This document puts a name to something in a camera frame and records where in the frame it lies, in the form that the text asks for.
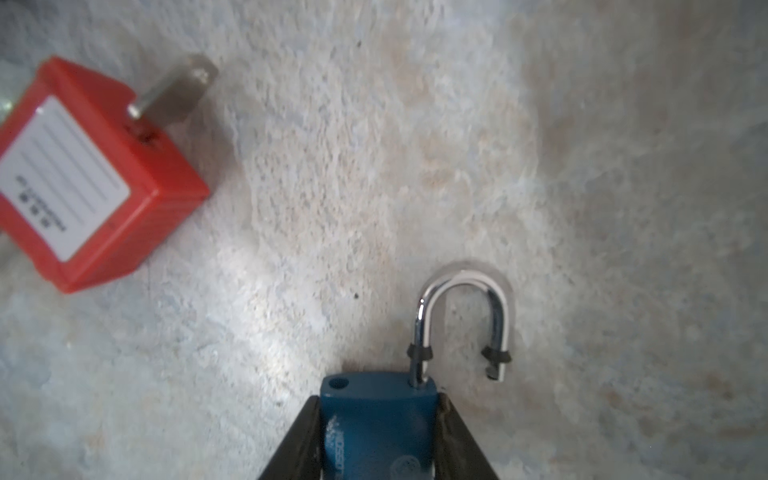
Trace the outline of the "red padlock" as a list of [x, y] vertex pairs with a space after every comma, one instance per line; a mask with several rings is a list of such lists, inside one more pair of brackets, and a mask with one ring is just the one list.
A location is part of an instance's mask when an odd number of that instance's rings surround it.
[[209, 196], [166, 133], [217, 77], [201, 53], [146, 93], [52, 57], [1, 128], [1, 229], [59, 291], [136, 270]]

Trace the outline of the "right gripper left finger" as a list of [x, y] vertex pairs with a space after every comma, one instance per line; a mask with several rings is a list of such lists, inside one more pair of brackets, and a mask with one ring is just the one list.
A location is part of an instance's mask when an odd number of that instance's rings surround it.
[[259, 480], [319, 480], [323, 471], [320, 397], [310, 396], [272, 455]]

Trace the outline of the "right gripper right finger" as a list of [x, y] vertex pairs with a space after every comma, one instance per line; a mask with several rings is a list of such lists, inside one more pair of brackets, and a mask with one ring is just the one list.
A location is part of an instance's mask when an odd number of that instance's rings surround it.
[[446, 393], [438, 394], [433, 458], [437, 480], [499, 479]]

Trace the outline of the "small blue padlock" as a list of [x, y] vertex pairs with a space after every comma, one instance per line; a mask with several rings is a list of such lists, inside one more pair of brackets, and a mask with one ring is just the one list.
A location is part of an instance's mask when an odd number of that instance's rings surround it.
[[343, 373], [324, 378], [320, 404], [325, 478], [435, 479], [433, 440], [441, 392], [428, 375], [432, 325], [444, 295], [459, 286], [475, 287], [487, 298], [490, 339], [481, 354], [488, 362], [487, 378], [503, 381], [512, 360], [512, 287], [488, 264], [449, 264], [419, 293], [407, 372]]

